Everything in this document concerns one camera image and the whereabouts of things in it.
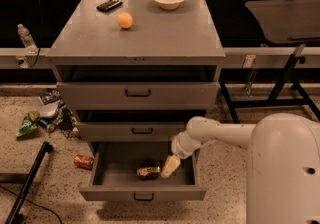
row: cable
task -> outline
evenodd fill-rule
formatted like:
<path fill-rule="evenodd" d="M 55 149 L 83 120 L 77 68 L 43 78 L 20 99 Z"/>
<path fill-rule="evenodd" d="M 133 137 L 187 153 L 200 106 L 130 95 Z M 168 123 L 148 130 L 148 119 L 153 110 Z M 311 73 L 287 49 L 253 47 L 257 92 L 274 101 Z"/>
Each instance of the cable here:
<path fill-rule="evenodd" d="M 0 188 L 2 188 L 3 190 L 5 190 L 5 191 L 9 192 L 9 193 L 10 193 L 10 194 L 12 194 L 12 195 L 15 195 L 15 196 L 17 196 L 17 197 L 19 196 L 18 194 L 16 194 L 16 193 L 12 192 L 11 190 L 9 190 L 9 189 L 7 189 L 7 188 L 3 187 L 2 185 L 0 185 Z M 25 199 L 25 201 L 27 201 L 28 203 L 30 203 L 30 204 L 32 204 L 32 205 L 35 205 L 35 206 L 37 206 L 37 207 L 39 207 L 39 208 L 43 209 L 43 210 L 46 210 L 46 211 L 51 212 L 52 214 L 54 214 L 54 215 L 58 218 L 59 223 L 60 223 L 60 224 L 63 224 L 63 222 L 62 222 L 62 220 L 61 220 L 60 216 L 59 216 L 56 212 L 54 212 L 53 210 L 51 210 L 51 209 L 49 209 L 49 208 L 47 208 L 47 207 L 45 207 L 45 206 L 42 206 L 42 205 L 36 204 L 36 203 L 34 203 L 34 202 L 32 202 L 32 201 L 30 201 L 30 200 L 28 200 L 28 199 Z"/>
<path fill-rule="evenodd" d="M 41 51 L 41 41 L 42 41 L 42 31 L 43 31 L 43 14 L 42 14 L 42 10 L 41 10 L 41 0 L 38 0 L 38 7 L 39 7 L 40 19 L 41 19 L 40 36 L 39 36 L 39 48 L 38 48 L 38 53 L 37 53 L 36 59 L 34 60 L 33 64 L 30 65 L 30 68 L 34 67 L 34 65 L 37 64 L 38 58 L 39 58 L 39 55 L 40 55 L 40 51 Z"/>

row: speckled floor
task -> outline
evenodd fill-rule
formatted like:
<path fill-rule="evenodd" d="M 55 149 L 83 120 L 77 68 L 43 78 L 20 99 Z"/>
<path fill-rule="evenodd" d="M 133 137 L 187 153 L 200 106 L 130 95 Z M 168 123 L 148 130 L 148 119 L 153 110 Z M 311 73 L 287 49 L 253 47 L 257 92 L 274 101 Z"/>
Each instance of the speckled floor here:
<path fill-rule="evenodd" d="M 254 95 L 268 89 L 256 88 Z M 81 139 L 66 138 L 60 131 L 52 134 L 41 128 L 24 140 L 15 134 L 24 114 L 39 110 L 41 89 L 0 89 L 0 173 L 25 173 L 31 167 L 44 141 L 54 146 L 54 152 L 43 160 L 27 199 L 56 212 L 62 223 L 210 223 L 244 224 L 246 220 L 246 151 L 221 142 L 201 150 L 199 158 L 201 185 L 207 188 L 204 201 L 177 202 L 87 202 L 78 192 L 86 185 L 91 171 L 76 168 L 77 154 L 91 155 Z M 230 90 L 235 99 L 243 98 L 243 89 Z M 320 104 L 320 89 L 309 90 L 315 103 Z M 315 119 L 305 107 L 284 109 L 246 109 L 238 114 L 243 123 L 256 123 L 275 112 L 290 112 Z M 209 116 L 221 122 L 231 122 L 224 99 L 219 95 Z M 21 185 L 1 184 L 18 193 Z M 15 196 L 0 188 L 0 223 L 4 223 Z M 25 202 L 21 211 L 25 223 L 59 223 L 51 212 Z"/>

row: red can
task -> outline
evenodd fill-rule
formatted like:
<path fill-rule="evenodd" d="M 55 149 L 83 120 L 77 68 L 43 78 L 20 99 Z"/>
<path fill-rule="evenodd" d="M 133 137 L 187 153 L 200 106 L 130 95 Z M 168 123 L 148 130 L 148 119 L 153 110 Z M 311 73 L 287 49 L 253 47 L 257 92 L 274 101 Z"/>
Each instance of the red can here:
<path fill-rule="evenodd" d="M 75 166 L 79 168 L 88 169 L 88 170 L 92 169 L 93 162 L 94 162 L 94 159 L 92 157 L 84 156 L 84 155 L 77 155 L 73 160 L 73 163 L 75 164 Z"/>

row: green chip bag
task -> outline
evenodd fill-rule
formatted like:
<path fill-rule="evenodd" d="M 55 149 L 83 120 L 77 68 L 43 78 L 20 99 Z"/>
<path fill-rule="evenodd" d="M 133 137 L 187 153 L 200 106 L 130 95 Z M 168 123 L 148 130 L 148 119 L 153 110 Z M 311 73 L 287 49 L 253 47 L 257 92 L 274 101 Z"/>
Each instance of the green chip bag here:
<path fill-rule="evenodd" d="M 28 112 L 23 118 L 19 131 L 16 134 L 16 137 L 20 138 L 37 130 L 39 116 L 40 113 L 38 111 Z"/>

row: clear plastic bottle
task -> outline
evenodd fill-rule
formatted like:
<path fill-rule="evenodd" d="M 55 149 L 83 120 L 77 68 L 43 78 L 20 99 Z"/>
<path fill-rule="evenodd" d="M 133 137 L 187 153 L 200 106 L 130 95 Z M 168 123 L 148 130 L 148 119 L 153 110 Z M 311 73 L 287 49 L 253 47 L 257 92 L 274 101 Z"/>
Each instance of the clear plastic bottle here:
<path fill-rule="evenodd" d="M 37 46 L 33 41 L 32 35 L 30 34 L 29 30 L 22 24 L 18 25 L 18 35 L 20 36 L 24 46 L 27 48 L 29 53 L 37 53 Z"/>

